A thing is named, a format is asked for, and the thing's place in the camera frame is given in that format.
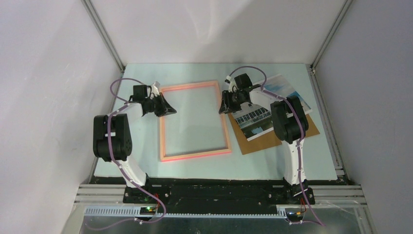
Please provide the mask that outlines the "building and sky photo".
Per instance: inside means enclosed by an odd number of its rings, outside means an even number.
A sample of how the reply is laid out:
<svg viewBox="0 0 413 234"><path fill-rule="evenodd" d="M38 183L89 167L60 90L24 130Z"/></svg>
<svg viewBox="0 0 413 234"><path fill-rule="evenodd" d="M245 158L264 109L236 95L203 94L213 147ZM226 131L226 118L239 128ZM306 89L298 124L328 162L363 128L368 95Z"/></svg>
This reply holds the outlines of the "building and sky photo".
<svg viewBox="0 0 413 234"><path fill-rule="evenodd" d="M312 108L281 74L267 79L265 89L284 98L297 96L300 99L305 114L312 112ZM240 127L247 141L256 139L273 130L271 113L262 106L251 103L241 104L241 110L232 113L232 117Z"/></svg>

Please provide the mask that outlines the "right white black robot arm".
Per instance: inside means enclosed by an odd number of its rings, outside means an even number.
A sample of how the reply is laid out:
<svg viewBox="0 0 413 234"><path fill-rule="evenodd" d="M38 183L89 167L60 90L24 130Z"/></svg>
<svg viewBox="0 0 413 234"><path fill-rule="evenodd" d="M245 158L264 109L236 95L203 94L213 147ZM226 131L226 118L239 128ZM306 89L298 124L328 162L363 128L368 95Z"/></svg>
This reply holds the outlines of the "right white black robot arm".
<svg viewBox="0 0 413 234"><path fill-rule="evenodd" d="M252 84L247 74L235 78L227 76L228 88L222 91L219 114L240 111L243 103L252 103L263 107L271 113L273 130L276 137L287 147L284 179L290 184L283 191L286 202L295 204L303 197L297 185L305 180L303 168L303 142L309 128L306 114L298 96L282 97L263 84Z"/></svg>

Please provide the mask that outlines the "orange wooden picture frame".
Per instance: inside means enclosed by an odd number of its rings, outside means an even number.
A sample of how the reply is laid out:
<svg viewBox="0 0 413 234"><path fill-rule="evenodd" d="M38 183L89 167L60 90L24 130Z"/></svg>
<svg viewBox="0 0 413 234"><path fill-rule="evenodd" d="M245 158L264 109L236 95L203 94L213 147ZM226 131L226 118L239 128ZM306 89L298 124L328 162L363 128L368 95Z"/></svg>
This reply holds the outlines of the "orange wooden picture frame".
<svg viewBox="0 0 413 234"><path fill-rule="evenodd" d="M162 87L177 113L159 119L162 162L228 154L232 151L226 117L218 113L216 80Z"/></svg>

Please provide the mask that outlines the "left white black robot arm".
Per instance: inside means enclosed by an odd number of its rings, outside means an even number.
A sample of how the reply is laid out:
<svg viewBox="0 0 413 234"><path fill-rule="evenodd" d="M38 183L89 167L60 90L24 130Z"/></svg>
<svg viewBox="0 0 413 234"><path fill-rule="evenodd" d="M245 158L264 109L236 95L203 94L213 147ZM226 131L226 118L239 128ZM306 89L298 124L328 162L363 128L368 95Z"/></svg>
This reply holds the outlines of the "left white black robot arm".
<svg viewBox="0 0 413 234"><path fill-rule="evenodd" d="M159 82L135 85L126 103L108 115L94 117L93 152L96 158L113 163L129 187L137 188L135 197L142 203L152 201L154 190L145 185L147 174L132 156L130 120L153 113L164 117L177 113L160 91Z"/></svg>

